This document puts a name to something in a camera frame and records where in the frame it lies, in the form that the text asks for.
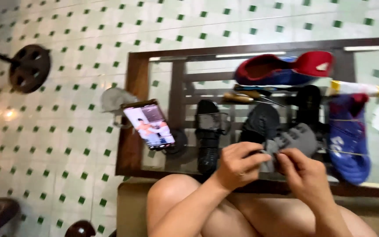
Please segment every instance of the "leg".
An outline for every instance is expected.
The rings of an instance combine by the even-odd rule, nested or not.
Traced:
[[[177,203],[200,186],[187,175],[169,175],[157,181],[147,196],[147,231]],[[201,230],[203,237],[257,237],[259,234],[244,216],[227,200],[213,211]]]
[[[314,214],[299,199],[259,198],[252,194],[232,194],[227,199],[265,237],[315,235]],[[360,217],[344,207],[340,211],[354,237],[376,237]]]

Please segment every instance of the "photo on phone screen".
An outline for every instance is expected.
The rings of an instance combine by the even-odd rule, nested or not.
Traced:
[[[150,149],[166,148],[175,143],[158,105],[124,108],[124,114]]]

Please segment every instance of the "black shoe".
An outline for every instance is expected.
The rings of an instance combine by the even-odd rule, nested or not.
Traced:
[[[216,170],[217,160],[219,159],[219,138],[223,130],[219,129],[220,121],[214,117],[219,113],[216,103],[211,100],[200,100],[197,105],[195,115],[195,136],[199,141],[197,158],[197,169],[203,175],[212,175]],[[199,115],[212,114],[206,119],[201,120]]]
[[[263,143],[273,138],[280,128],[280,116],[273,106],[260,103],[252,109],[242,126],[240,142]]]

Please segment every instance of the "weight plate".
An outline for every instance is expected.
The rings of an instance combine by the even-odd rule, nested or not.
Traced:
[[[32,93],[45,83],[50,71],[49,50],[37,44],[24,46],[14,55],[20,65],[10,66],[9,80],[13,89]]]

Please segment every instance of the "knee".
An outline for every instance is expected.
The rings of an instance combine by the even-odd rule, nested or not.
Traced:
[[[193,191],[200,183],[188,175],[173,174],[157,181],[147,195],[151,201],[180,202]]]

